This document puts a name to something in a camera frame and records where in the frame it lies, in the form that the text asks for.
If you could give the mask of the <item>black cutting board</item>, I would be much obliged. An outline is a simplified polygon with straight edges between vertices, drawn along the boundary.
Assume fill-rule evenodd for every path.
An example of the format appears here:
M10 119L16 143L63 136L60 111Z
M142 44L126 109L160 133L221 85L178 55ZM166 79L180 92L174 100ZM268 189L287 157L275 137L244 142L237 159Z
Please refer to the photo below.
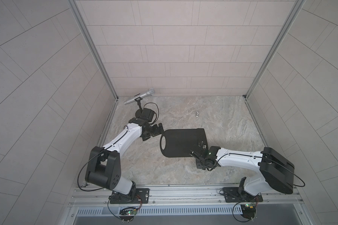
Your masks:
M208 144L203 128L168 129L160 138L160 149L166 157L201 157L208 153Z

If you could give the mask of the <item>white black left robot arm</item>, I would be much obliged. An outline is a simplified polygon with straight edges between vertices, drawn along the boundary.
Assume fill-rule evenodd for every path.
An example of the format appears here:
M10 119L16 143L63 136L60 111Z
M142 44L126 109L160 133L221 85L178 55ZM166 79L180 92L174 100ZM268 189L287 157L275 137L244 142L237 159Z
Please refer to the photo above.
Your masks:
M112 190L132 200L136 184L121 175L121 159L129 146L138 138L143 141L164 133L161 123L151 125L148 121L133 118L124 130L102 147L94 147L89 156L84 180L101 188Z

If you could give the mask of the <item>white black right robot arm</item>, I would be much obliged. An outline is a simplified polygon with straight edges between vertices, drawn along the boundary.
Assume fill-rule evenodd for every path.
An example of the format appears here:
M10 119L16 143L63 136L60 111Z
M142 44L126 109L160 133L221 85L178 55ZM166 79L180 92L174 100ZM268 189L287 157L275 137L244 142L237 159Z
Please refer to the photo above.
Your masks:
M235 197L249 202L268 190L292 194L295 186L295 166L270 147L257 152L240 152L212 146L205 151L190 151L200 169L212 171L216 167L232 166L252 170L255 176L241 179Z

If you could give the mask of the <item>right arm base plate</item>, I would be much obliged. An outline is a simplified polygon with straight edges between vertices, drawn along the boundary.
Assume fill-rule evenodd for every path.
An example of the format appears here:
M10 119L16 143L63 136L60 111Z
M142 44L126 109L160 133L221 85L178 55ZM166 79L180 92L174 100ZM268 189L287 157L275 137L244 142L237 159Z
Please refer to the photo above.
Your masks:
M225 202L263 202L263 197L258 194L256 196L253 196L246 191L244 191L243 188L239 187L226 187L222 188L219 191L219 194L224 196Z

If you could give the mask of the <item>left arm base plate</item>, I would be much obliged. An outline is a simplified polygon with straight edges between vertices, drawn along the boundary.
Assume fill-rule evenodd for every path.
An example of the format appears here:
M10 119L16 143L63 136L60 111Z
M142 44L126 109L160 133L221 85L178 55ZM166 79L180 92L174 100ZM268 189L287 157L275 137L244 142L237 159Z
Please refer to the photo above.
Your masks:
M149 188L134 188L129 194L125 195L119 192L112 192L110 204L147 204L149 198Z

